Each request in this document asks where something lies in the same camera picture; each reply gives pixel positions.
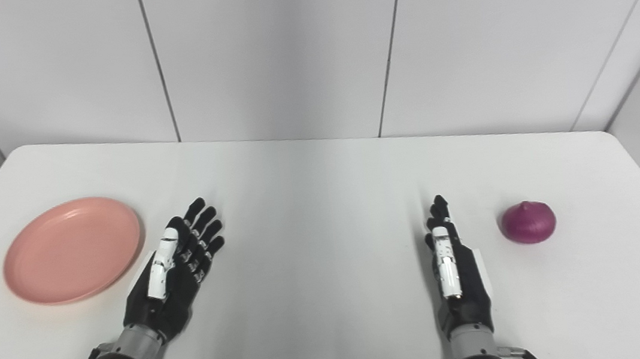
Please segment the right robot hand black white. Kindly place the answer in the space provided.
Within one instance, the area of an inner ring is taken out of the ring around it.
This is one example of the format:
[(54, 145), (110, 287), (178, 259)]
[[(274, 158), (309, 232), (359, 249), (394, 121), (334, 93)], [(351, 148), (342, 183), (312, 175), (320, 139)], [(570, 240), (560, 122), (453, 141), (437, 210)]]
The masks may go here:
[(458, 327), (477, 325), (494, 332), (492, 302), (484, 286), (474, 250), (460, 240), (449, 204), (434, 197), (426, 221), (425, 243), (441, 295), (438, 325), (446, 336)]

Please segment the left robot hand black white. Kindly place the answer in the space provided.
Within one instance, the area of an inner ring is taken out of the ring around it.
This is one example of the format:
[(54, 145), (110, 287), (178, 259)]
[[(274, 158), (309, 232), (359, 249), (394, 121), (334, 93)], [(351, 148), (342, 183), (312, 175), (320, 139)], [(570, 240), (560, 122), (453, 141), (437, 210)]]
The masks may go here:
[(163, 343), (183, 332), (202, 281), (224, 246), (222, 227), (215, 207), (201, 197), (184, 216), (173, 217), (129, 292), (123, 326), (147, 328)]

